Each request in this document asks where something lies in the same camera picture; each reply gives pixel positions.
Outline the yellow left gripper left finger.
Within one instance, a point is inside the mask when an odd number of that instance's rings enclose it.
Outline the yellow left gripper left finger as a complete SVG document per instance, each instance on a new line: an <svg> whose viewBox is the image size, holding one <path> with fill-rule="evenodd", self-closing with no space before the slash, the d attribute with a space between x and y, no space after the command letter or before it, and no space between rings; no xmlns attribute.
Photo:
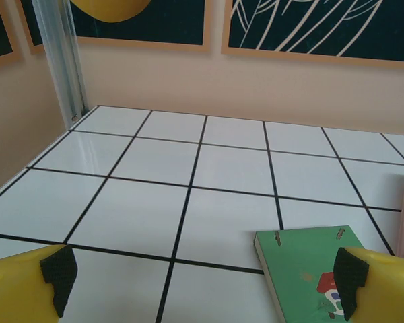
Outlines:
<svg viewBox="0 0 404 323"><path fill-rule="evenodd" d="M59 323L76 277L69 245L0 259L0 323Z"/></svg>

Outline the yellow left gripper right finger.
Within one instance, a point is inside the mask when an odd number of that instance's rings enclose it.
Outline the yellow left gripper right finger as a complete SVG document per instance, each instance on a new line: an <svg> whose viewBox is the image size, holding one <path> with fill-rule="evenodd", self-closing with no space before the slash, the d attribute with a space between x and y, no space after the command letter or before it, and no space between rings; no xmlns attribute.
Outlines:
<svg viewBox="0 0 404 323"><path fill-rule="evenodd" d="M346 321L404 323L404 259L340 248L333 274Z"/></svg>

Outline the green card package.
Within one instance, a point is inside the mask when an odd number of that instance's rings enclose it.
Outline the green card package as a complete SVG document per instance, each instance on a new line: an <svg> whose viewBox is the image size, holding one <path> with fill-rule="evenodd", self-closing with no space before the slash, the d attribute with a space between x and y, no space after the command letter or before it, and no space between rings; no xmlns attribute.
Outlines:
<svg viewBox="0 0 404 323"><path fill-rule="evenodd" d="M333 268L338 249L362 245L349 226L258 231L254 245L277 323L346 323Z"/></svg>

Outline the aluminium corner post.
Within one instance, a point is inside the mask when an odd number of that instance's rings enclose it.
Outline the aluminium corner post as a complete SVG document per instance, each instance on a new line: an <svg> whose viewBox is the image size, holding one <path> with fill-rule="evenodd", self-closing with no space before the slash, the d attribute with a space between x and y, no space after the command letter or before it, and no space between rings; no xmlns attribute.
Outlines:
<svg viewBox="0 0 404 323"><path fill-rule="evenodd" d="M88 113L70 0L31 0L61 115L70 129Z"/></svg>

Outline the wall panel with leaf outlines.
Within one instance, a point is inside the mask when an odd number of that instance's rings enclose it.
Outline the wall panel with leaf outlines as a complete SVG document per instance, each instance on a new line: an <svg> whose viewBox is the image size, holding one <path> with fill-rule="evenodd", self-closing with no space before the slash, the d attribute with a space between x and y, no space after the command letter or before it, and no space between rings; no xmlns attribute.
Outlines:
<svg viewBox="0 0 404 323"><path fill-rule="evenodd" d="M222 53L404 68L404 0L226 0Z"/></svg>

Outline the wall panel with gold oval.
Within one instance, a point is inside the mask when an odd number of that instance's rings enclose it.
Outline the wall panel with gold oval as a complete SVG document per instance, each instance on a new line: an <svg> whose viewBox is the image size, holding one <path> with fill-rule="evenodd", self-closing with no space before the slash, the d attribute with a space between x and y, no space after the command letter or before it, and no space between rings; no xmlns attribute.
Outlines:
<svg viewBox="0 0 404 323"><path fill-rule="evenodd" d="M209 50L212 0L41 0L64 4L79 43Z"/></svg>

